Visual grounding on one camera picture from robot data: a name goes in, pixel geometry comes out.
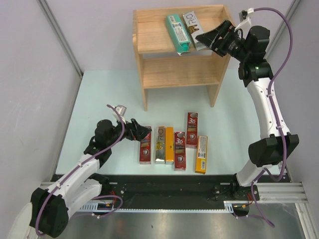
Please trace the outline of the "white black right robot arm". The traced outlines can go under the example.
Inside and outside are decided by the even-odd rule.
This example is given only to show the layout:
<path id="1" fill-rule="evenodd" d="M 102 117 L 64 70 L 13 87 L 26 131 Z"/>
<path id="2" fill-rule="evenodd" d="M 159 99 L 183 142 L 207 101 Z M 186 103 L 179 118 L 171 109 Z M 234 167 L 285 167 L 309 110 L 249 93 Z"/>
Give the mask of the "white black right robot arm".
<path id="1" fill-rule="evenodd" d="M 217 28 L 196 36 L 196 40 L 223 57 L 230 55 L 240 62 L 239 79 L 247 88 L 258 117 L 260 140 L 249 145 L 249 160 L 236 174 L 236 184 L 231 185 L 230 195 L 241 200 L 248 194 L 247 186 L 258 181 L 274 165 L 287 164 L 287 159 L 299 144 L 299 137 L 291 134 L 281 114 L 274 89 L 274 75 L 265 59 L 270 31 L 262 26 L 252 26 L 245 38 L 242 30 L 230 21 L 223 21 Z"/>

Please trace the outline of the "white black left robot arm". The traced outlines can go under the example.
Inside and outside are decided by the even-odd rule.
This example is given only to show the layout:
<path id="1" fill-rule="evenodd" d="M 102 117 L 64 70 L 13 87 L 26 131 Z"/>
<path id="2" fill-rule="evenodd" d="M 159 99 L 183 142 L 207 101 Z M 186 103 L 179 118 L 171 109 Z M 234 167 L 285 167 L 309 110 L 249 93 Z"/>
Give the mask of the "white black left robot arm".
<path id="1" fill-rule="evenodd" d="M 78 164 L 46 189 L 37 188 L 31 195 L 32 215 L 30 226 L 40 237 L 56 238 L 66 228 L 74 213 L 95 197 L 105 199 L 110 186 L 107 178 L 97 174 L 112 154 L 111 148 L 123 139 L 142 141 L 152 131 L 135 119 L 117 121 L 114 126 L 108 119 L 97 123 L 94 136 Z"/>

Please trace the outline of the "silver teal toothpaste box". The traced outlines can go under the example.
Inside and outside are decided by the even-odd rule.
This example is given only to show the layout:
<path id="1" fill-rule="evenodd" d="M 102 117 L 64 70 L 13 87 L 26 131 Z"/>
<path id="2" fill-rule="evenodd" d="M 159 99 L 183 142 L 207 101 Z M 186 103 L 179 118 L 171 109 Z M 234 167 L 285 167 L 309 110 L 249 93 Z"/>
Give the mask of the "silver teal toothpaste box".
<path id="1" fill-rule="evenodd" d="M 203 34 L 204 30 L 194 11 L 189 11 L 182 15 L 182 23 L 186 30 L 186 34 L 190 40 L 191 47 L 196 51 L 207 49 L 207 47 L 199 42 L 196 37 Z"/>

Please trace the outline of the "teal toothpaste box with barcode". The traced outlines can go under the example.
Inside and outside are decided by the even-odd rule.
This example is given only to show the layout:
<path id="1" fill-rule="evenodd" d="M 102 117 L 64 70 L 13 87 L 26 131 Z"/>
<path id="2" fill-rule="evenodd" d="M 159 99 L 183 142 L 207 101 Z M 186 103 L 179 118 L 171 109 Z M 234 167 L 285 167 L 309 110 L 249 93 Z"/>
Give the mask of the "teal toothpaste box with barcode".
<path id="1" fill-rule="evenodd" d="M 189 52 L 191 41 L 179 15 L 167 15 L 165 24 L 177 54 L 181 56 Z"/>

